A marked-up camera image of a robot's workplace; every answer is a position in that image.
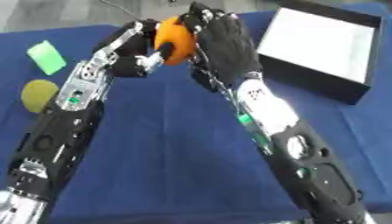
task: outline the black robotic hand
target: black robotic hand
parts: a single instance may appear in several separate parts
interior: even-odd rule
[[[108,69],[115,77],[145,77],[145,71],[137,64],[137,56],[147,54],[149,45],[154,41],[157,24],[158,21],[153,19],[130,22],[100,42],[93,53],[113,44],[125,32],[135,31],[134,36],[115,50],[119,59]]]
[[[192,77],[203,87],[216,91],[211,81],[216,78],[227,88],[235,79],[261,69],[247,27],[234,13],[192,3],[181,19],[196,36]]]

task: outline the cardboard box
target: cardboard box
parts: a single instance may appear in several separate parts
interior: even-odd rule
[[[257,48],[264,75],[355,104],[372,86],[382,19],[290,1]]]

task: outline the green sponge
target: green sponge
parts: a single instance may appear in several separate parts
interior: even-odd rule
[[[27,54],[46,75],[52,75],[67,65],[61,54],[47,40],[27,50]]]

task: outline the orange ball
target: orange ball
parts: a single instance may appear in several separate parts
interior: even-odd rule
[[[164,20],[155,37],[154,49],[157,50],[162,44],[171,42],[174,50],[171,57],[165,62],[166,65],[174,66],[184,62],[189,56],[194,54],[196,43],[194,36],[182,24],[176,24],[177,17]]]

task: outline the table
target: table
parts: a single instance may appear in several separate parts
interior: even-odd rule
[[[378,3],[347,6],[385,17],[374,87],[356,106],[267,80],[271,89],[335,149],[372,212],[392,211],[392,25]],[[273,12],[241,17],[258,42]],[[115,27],[88,26],[0,35],[0,186],[34,121],[19,100],[27,81],[62,84],[76,61]],[[45,77],[25,51],[48,39],[69,66]],[[190,79],[186,65],[147,79],[117,80],[90,150],[62,193],[51,223],[259,223],[305,217],[277,183],[219,94]]]

